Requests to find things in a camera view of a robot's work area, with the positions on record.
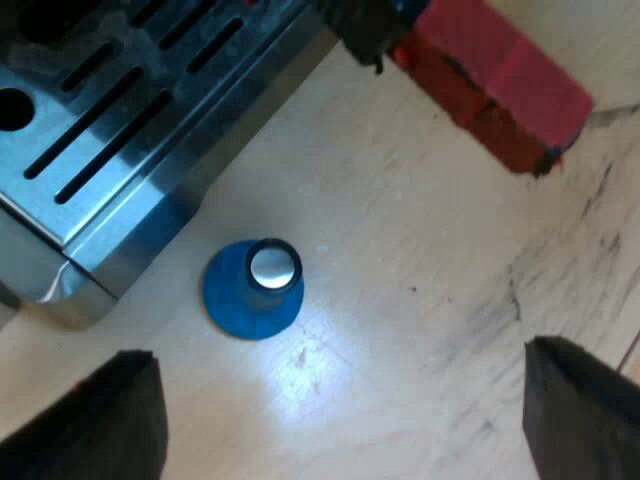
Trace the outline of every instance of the red object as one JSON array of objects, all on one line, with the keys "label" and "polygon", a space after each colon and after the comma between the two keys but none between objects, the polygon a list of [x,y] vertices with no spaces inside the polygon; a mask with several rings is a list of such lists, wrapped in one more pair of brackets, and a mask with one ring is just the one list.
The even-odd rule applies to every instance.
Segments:
[{"label": "red object", "polygon": [[513,172],[548,171],[593,109],[589,93],[482,0],[432,0],[393,58]]}]

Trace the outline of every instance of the scratch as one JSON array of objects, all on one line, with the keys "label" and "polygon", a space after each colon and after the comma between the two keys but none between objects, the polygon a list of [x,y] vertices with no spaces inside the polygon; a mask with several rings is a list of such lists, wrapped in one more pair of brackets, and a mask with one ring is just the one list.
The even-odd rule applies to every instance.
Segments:
[{"label": "scratch", "polygon": [[640,110],[640,103],[628,105],[625,107],[612,108],[610,110],[602,110],[593,112],[589,117],[588,124],[592,128],[610,127],[618,118],[631,117]]},{"label": "scratch", "polygon": [[604,174],[602,175],[602,179],[600,180],[600,185],[598,185],[598,190],[596,190],[594,199],[598,199],[604,193],[604,189],[607,187],[607,182],[609,181],[609,175],[611,175],[612,169],[613,162],[609,162],[609,165],[607,165],[607,168],[604,170]]},{"label": "scratch", "polygon": [[509,266],[509,299],[516,311],[515,321],[518,323],[522,322],[522,306],[520,305],[520,299],[518,299],[516,280],[513,276],[513,266]]}]

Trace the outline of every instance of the table surface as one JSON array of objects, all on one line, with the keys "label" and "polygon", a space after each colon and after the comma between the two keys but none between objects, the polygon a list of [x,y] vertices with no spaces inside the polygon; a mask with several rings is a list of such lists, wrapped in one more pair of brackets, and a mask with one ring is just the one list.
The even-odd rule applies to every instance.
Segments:
[{"label": "table surface", "polygon": [[[640,379],[640,59],[616,47],[640,6],[606,2],[620,26],[594,33],[573,0],[499,3],[596,93],[563,168],[510,175],[401,72],[337,47],[105,320],[69,332],[23,309],[2,329],[0,438],[142,348],[162,369],[164,479],[535,478],[526,341],[561,334]],[[571,35],[547,35],[557,18]],[[204,311],[203,271],[265,236],[299,249],[307,296],[281,335],[237,341]]]}]

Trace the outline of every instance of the dark mark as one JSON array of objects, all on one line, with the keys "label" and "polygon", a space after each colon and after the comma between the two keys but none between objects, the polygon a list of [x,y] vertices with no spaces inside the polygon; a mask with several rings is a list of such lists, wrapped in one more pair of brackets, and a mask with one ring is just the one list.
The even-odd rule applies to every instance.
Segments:
[{"label": "dark mark", "polygon": [[608,252],[609,253],[618,253],[620,251],[620,247],[621,247],[621,241],[620,241],[620,233],[617,233],[615,237],[613,237],[613,240],[611,241],[611,245],[609,245],[609,249]]},{"label": "dark mark", "polygon": [[589,126],[593,128],[609,127],[620,117],[631,117],[640,110],[640,103],[627,107],[612,108],[601,112],[593,112],[589,117]]},{"label": "dark mark", "polygon": [[591,205],[593,205],[593,199],[589,197],[587,199],[587,203],[584,204],[584,209],[582,210],[582,215],[580,215],[580,220],[584,219],[587,215],[589,215],[589,212],[591,211]]},{"label": "dark mark", "polygon": [[611,174],[611,170],[613,169],[613,162],[609,162],[607,168],[604,170],[604,174],[602,175],[602,180],[600,180],[600,185],[598,185],[598,190],[596,190],[596,195],[594,199],[598,199],[604,193],[604,189],[607,187],[607,182],[609,181],[609,175]]},{"label": "dark mark", "polygon": [[485,420],[482,426],[471,436],[471,441],[476,439],[484,439],[497,431],[496,426],[491,420]]},{"label": "dark mark", "polygon": [[581,220],[584,219],[589,214],[594,201],[598,200],[604,193],[605,189],[607,188],[607,183],[609,182],[609,176],[611,175],[612,169],[613,169],[613,162],[609,162],[609,165],[607,165],[607,168],[605,168],[604,174],[600,179],[600,184],[598,185],[598,189],[596,190],[595,195],[593,197],[589,197],[589,199],[587,199],[587,203],[585,203],[584,205],[584,209],[582,210],[582,215],[580,215]]},{"label": "dark mark", "polygon": [[306,364],[307,364],[307,349],[303,348],[302,352],[300,352],[300,355],[298,355],[298,359],[296,360],[296,367],[304,368]]},{"label": "dark mark", "polygon": [[513,276],[513,266],[509,265],[509,299],[516,311],[515,321],[522,322],[522,307],[520,300],[518,299],[518,292],[516,290],[516,280]]}]

